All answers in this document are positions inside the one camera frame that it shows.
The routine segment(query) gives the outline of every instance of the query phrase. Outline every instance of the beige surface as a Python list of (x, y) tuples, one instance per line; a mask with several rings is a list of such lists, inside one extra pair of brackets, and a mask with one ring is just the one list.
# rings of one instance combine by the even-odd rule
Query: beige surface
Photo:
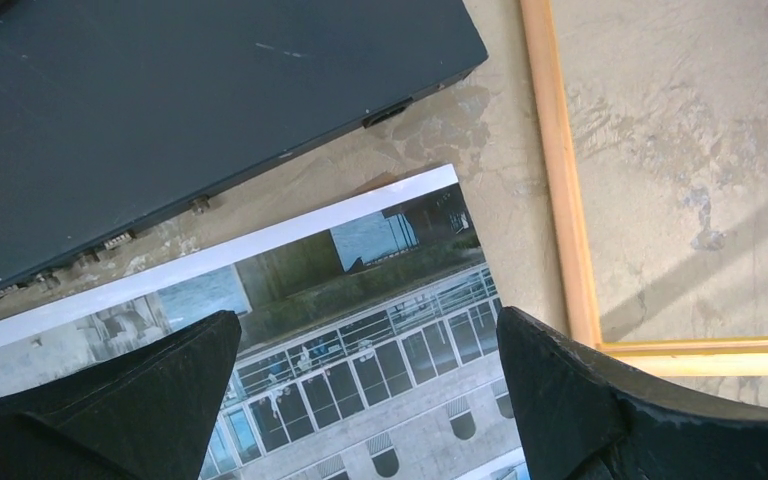
[[(563, 328), (517, 0), (467, 0), (490, 60), (463, 84), (221, 195), (0, 318), (454, 163), (506, 304)], [(768, 2), (555, 2), (606, 340), (768, 334)], [(768, 379), (683, 380), (768, 405)]]

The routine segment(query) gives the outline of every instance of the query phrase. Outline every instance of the wooden strip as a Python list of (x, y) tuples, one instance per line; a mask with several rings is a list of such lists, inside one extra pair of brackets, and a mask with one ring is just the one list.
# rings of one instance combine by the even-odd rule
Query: wooden strip
[(599, 350), (625, 356), (768, 353), (768, 337), (605, 343)]
[(520, 3), (552, 198), (570, 334), (574, 340), (596, 347), (602, 343), (599, 306), (552, 7), (550, 0), (520, 0)]
[(614, 355), (614, 358), (659, 377), (768, 376), (768, 353)]

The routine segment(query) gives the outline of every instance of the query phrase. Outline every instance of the black object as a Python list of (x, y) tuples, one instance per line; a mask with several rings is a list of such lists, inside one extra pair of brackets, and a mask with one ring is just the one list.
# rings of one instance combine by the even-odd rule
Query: black object
[(768, 408), (653, 377), (514, 308), (497, 335), (533, 480), (768, 479)]
[(186, 479), (201, 470), (240, 324), (219, 312), (0, 398), (0, 479)]
[(465, 77), (461, 0), (15, 0), (0, 289)]

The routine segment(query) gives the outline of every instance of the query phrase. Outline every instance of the photo white border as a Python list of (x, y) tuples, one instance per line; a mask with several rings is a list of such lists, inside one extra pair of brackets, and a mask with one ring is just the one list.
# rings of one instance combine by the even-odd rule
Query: photo white border
[(444, 165), (0, 320), (0, 347), (458, 183)]

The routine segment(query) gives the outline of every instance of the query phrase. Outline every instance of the photograph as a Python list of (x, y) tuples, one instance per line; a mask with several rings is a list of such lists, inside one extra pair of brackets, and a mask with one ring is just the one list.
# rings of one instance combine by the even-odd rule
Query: photograph
[[(1, 321), (0, 397), (232, 311), (242, 335), (201, 480), (527, 478), (501, 307), (438, 167)], [(35, 318), (46, 329), (26, 334)]]

